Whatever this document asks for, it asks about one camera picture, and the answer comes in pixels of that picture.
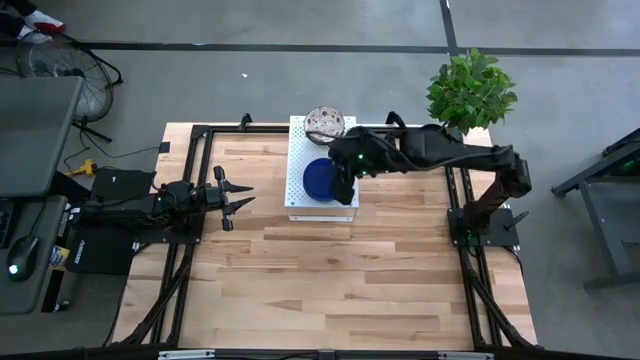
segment computer mouse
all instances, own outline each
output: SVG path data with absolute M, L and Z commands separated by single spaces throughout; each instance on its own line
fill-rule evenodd
M 25 281 L 36 268 L 38 239 L 29 235 L 16 240 L 7 254 L 7 275 L 11 281 Z

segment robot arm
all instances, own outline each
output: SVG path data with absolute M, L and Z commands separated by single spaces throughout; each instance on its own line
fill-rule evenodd
M 118 226 L 132 231 L 160 229 L 187 231 L 194 218 L 211 211 L 222 212 L 222 229 L 233 230 L 231 215 L 254 197 L 229 202 L 227 193 L 253 190 L 247 186 L 231 184 L 220 166 L 213 168 L 217 187 L 207 183 L 201 186 L 180 180 L 162 184 L 156 194 L 112 204 L 95 202 L 82 208 L 76 218 L 80 226 Z
M 496 173 L 493 184 L 480 199 L 464 207 L 466 227 L 482 232 L 491 214 L 509 197 L 519 198 L 531 191 L 527 162 L 510 146 L 465 145 L 437 125 L 399 129 L 385 138 L 355 127 L 331 142 L 329 148 L 329 157 L 337 168 L 332 186 L 334 198 L 345 205 L 351 203 L 356 177 L 430 171 L 441 166 L 491 171 Z

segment gray floor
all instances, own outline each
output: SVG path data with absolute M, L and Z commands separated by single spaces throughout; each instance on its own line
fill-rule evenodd
M 633 0 L 450 0 L 458 44 L 496 47 L 638 48 Z M 446 45 L 436 0 L 41 0 L 81 39 L 263 44 Z M 389 110 L 431 121 L 428 79 L 446 55 L 101 51 L 125 83 L 96 125 L 112 154 L 154 146 L 169 121 L 288 120 L 331 105 L 360 122 Z M 534 191 L 511 201 L 531 215 L 519 225 L 525 282 L 539 343 L 549 349 L 638 357 L 640 287 L 587 294 L 584 281 L 608 273 L 582 200 L 549 189 L 597 160 L 638 127 L 638 58 L 504 57 L 520 97 L 506 125 L 491 129 L 529 161 Z M 80 148 L 72 132 L 66 154 Z M 99 165 L 151 170 L 156 154 Z M 75 159 L 79 165 L 85 156 Z M 79 278 L 64 314 L 0 318 L 0 352 L 101 345 L 124 279 Z M 33 343 L 31 339 L 40 339 Z

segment wooden table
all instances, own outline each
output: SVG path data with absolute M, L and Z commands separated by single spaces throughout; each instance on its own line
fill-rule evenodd
M 163 141 L 171 151 L 158 158 L 156 183 L 181 179 L 192 125 L 167 124 Z M 215 136 L 211 167 L 221 165 L 232 183 L 255 188 L 236 198 L 256 200 L 233 218 L 233 232 L 222 231 L 219 213 L 207 215 L 180 346 L 472 349 L 459 258 L 445 219 L 444 171 L 362 180 L 353 224 L 293 223 L 284 208 L 287 141 L 287 134 Z M 491 140 L 486 131 L 472 131 L 465 142 Z M 472 172 L 476 196 L 493 176 Z M 213 171 L 209 181 L 215 183 Z M 166 251 L 156 244 L 134 259 L 114 341 L 131 333 L 156 300 Z M 501 248 L 486 252 L 496 301 L 535 343 L 517 262 Z M 488 339 L 486 311 L 478 308 Z M 170 305 L 163 338 L 171 314 Z

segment green plant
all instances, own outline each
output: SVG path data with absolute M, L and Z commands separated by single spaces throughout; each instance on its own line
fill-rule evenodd
M 427 88 L 427 99 L 431 100 L 431 117 L 443 122 L 451 131 L 458 129 L 466 135 L 475 127 L 488 128 L 498 119 L 504 121 L 509 106 L 518 97 L 509 89 L 516 84 L 496 66 L 494 57 L 471 49 L 465 57 L 454 56 L 451 64 L 440 67 L 440 74 L 432 77 L 433 84 Z

